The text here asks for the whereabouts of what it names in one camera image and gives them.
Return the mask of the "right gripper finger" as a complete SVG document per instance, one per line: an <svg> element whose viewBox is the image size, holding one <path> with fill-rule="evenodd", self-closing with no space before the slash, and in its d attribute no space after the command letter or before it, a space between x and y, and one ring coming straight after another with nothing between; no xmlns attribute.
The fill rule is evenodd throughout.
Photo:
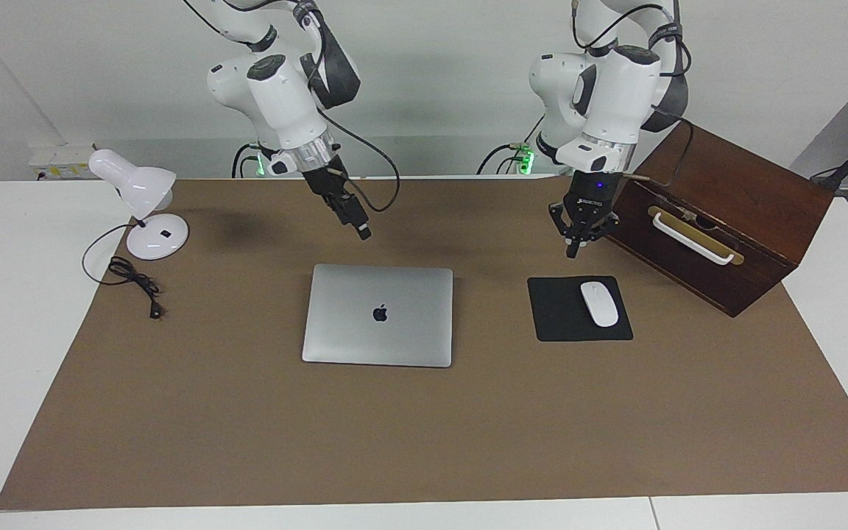
<svg viewBox="0 0 848 530"><path fill-rule="evenodd" d="M354 194L339 196L339 220L343 225L351 225L358 235L371 235L368 227L368 215L361 201Z"/></svg>
<svg viewBox="0 0 848 530"><path fill-rule="evenodd" d="M367 239L367 212L356 196L327 196L327 205L341 224L353 226L360 239Z"/></svg>

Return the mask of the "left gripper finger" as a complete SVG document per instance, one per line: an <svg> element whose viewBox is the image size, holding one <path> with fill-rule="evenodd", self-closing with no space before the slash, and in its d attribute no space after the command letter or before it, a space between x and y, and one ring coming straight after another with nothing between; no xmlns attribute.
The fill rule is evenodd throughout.
<svg viewBox="0 0 848 530"><path fill-rule="evenodd" d="M579 239L579 247L584 247L589 242L598 241L602 237L615 231L619 226L619 215L615 212L609 212L605 218L597 222L590 222L582 228L582 234Z"/></svg>
<svg viewBox="0 0 848 530"><path fill-rule="evenodd" d="M563 218L563 212L565 212L565 207L563 207L561 202L552 202L549 205L551 220L554 222L556 230L565 239L566 256L568 258L576 258L579 251L579 241L576 240L573 225L566 222L565 218Z"/></svg>

